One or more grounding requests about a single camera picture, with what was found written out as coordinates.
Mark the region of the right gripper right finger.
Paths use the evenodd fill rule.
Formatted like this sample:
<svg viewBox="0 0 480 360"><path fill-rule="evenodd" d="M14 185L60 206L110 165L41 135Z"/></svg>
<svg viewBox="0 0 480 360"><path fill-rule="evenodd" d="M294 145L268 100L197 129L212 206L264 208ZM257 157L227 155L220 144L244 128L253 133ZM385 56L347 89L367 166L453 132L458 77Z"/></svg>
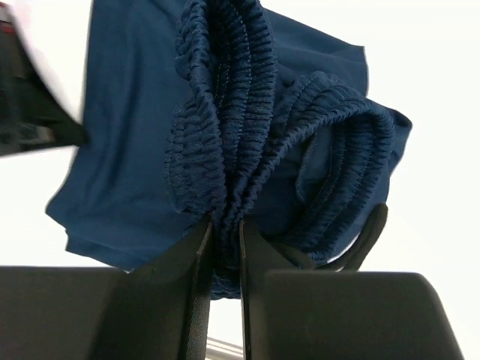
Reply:
<svg viewBox="0 0 480 360"><path fill-rule="evenodd" d="M423 275L298 269L251 222L239 239L246 359L462 358Z"/></svg>

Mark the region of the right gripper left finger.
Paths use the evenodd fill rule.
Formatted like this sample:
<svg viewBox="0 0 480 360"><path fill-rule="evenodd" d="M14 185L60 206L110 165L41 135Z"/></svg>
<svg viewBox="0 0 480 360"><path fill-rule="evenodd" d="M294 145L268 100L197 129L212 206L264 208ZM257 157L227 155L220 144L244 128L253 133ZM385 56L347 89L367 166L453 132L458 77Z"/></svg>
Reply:
<svg viewBox="0 0 480 360"><path fill-rule="evenodd" d="M1 357L204 359L212 223L131 272L2 267Z"/></svg>

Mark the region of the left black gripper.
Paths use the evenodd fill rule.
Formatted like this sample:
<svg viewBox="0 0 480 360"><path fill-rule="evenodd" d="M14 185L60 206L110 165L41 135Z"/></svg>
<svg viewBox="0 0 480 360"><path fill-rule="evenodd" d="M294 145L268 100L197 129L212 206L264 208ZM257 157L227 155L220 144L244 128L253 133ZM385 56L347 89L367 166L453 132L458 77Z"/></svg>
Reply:
<svg viewBox="0 0 480 360"><path fill-rule="evenodd" d="M1 8L1 155L81 146L87 140L50 94L26 53L11 12Z"/></svg>

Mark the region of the navy blue shorts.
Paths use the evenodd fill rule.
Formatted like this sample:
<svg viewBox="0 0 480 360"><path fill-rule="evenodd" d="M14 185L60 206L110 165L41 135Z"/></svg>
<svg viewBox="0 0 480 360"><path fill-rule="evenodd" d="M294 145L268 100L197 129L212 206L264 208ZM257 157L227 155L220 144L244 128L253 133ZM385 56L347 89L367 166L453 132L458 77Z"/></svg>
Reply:
<svg viewBox="0 0 480 360"><path fill-rule="evenodd" d="M212 296L236 299L244 217L323 264L386 201L412 124L367 87L361 47L258 1L95 1L88 142L46 212L126 271L211 215Z"/></svg>

